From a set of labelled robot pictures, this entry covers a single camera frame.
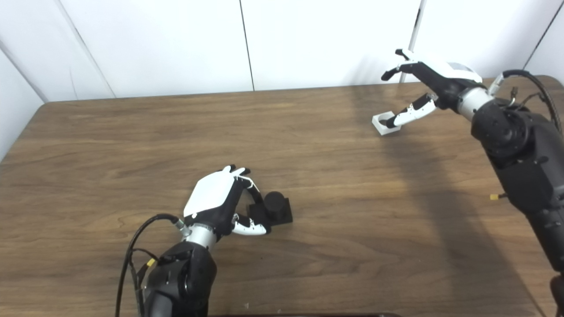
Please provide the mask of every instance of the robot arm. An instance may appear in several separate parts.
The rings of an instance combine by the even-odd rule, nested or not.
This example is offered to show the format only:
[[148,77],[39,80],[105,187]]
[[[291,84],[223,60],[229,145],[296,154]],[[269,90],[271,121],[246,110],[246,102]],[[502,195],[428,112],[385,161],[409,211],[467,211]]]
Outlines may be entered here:
[[[559,311],[564,311],[564,141],[552,98],[536,77],[523,70],[503,72],[486,89],[481,78],[449,72],[445,64],[412,63],[415,58],[406,53],[396,51],[408,61],[382,79],[412,73],[437,94],[439,108],[450,108],[472,123],[471,134],[484,148],[507,198],[527,217],[550,264],[560,273],[550,286]],[[539,88],[551,121],[523,104],[496,98],[510,76],[526,77]]]
[[[216,242],[232,232],[268,234],[272,226],[292,221],[289,200],[279,192],[270,192],[263,199],[253,180],[245,176],[249,173],[249,169],[230,165],[200,179],[184,208],[184,222],[169,215],[182,233],[182,241],[158,258],[149,253],[152,259],[139,272],[133,268],[132,252],[128,249],[126,259],[133,273],[139,315],[206,317],[217,273],[210,254]],[[254,201],[249,205],[248,215],[235,213],[244,191],[249,192]],[[140,285],[149,268],[152,271],[142,289]]]

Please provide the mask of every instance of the black wire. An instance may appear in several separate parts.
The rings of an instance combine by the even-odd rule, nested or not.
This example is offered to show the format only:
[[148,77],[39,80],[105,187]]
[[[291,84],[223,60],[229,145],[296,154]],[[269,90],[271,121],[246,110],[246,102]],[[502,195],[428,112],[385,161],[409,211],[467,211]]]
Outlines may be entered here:
[[541,98],[541,94],[540,94],[540,93],[531,94],[531,95],[527,96],[527,98],[525,98],[525,99],[521,102],[521,106],[524,107],[525,104],[526,104],[529,100],[531,100],[531,98],[533,98],[534,96],[539,96],[539,98]]
[[544,99],[541,98],[541,100],[543,100],[543,102],[548,107],[548,112],[550,113],[550,120],[552,121],[552,123],[554,123],[556,130],[558,130],[558,132],[562,134],[562,124],[560,123],[560,117],[558,116],[558,111],[554,106],[554,101],[552,100],[552,97],[550,97],[550,95],[548,94],[547,88],[544,87],[543,83],[541,83],[538,78],[531,75],[531,73],[529,73],[528,71],[524,71],[522,69],[512,69],[510,71],[503,72],[504,78],[510,76],[526,77],[539,88],[540,92],[544,95]]
[[150,256],[151,258],[153,258],[155,261],[158,262],[158,256],[156,256],[154,253],[151,253],[151,251],[149,251],[149,250],[147,250],[147,249],[143,249],[143,248],[134,248],[134,249],[131,249],[131,251],[132,251],[132,252],[135,252],[135,251],[143,252],[143,253],[145,253],[146,255]]
[[130,258],[131,258],[131,254],[133,253],[133,246],[135,245],[135,242],[137,242],[137,239],[139,238],[139,235],[141,234],[141,232],[143,232],[143,230],[145,230],[145,228],[147,228],[151,223],[157,221],[157,220],[162,220],[162,219],[167,219],[170,222],[172,222],[173,224],[178,222],[178,217],[175,217],[171,214],[158,214],[158,215],[154,215],[153,217],[150,217],[147,221],[145,221],[140,227],[139,229],[137,229],[137,231],[135,232],[135,234],[133,234],[133,237],[131,238],[131,241],[129,242],[129,246],[127,247],[127,250],[125,252],[125,259],[124,259],[124,264],[121,267],[121,274],[120,274],[120,281],[118,283],[117,286],[117,296],[116,296],[116,313],[115,316],[119,317],[120,316],[120,307],[121,307],[121,296],[122,293],[124,291],[124,281],[125,281],[125,274],[127,273],[127,267],[130,263]]
[[135,266],[133,265],[133,253],[135,251],[140,251],[140,252],[147,254],[148,256],[153,258],[157,263],[158,263],[158,258],[157,258],[156,255],[151,253],[149,250],[146,250],[146,249],[143,249],[143,248],[133,248],[133,249],[131,249],[131,256],[129,257],[129,267],[130,267],[130,271],[131,271],[131,279],[133,280],[133,286],[134,286],[134,289],[135,289],[135,296],[136,296],[136,299],[137,299],[137,312],[139,313],[140,316],[145,316],[145,307],[143,306],[143,291],[141,290],[141,282],[143,281],[143,278],[145,276],[145,272],[147,271],[147,265],[143,265],[143,267],[139,270],[139,272],[137,272],[137,270],[135,269]]

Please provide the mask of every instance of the black cylinder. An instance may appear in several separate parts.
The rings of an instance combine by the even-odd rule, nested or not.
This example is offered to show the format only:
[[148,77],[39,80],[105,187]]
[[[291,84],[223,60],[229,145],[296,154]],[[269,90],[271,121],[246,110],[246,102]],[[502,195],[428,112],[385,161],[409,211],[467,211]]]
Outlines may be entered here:
[[284,217],[286,198],[280,192],[269,192],[265,199],[266,214],[271,220],[280,220]]

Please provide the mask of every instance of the black object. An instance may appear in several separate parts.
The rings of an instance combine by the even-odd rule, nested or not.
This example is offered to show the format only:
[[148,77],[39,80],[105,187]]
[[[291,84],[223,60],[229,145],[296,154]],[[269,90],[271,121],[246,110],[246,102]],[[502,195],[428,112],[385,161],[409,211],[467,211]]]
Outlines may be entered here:
[[262,224],[270,233],[272,226],[293,221],[290,200],[280,192],[269,192],[262,202],[249,205],[249,217],[257,224]]
[[203,246],[183,241],[166,251],[147,279],[148,317],[206,317],[217,266]]

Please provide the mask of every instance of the wooden table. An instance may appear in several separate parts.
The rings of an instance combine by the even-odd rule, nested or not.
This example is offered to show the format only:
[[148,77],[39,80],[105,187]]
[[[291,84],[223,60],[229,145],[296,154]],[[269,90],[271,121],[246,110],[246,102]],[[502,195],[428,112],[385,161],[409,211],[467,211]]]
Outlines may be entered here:
[[[563,87],[541,80],[562,111]],[[512,83],[521,98],[534,92],[513,80],[504,94]],[[290,198],[294,223],[217,244],[211,315],[552,316],[554,273],[524,216],[488,199],[502,189],[469,123],[436,111],[386,137],[371,125],[424,91],[44,105],[0,165],[0,314],[112,315],[134,231],[156,213],[180,215],[198,179],[237,164]],[[138,245],[160,254],[178,239],[155,224]],[[127,283],[122,313],[133,316]]]

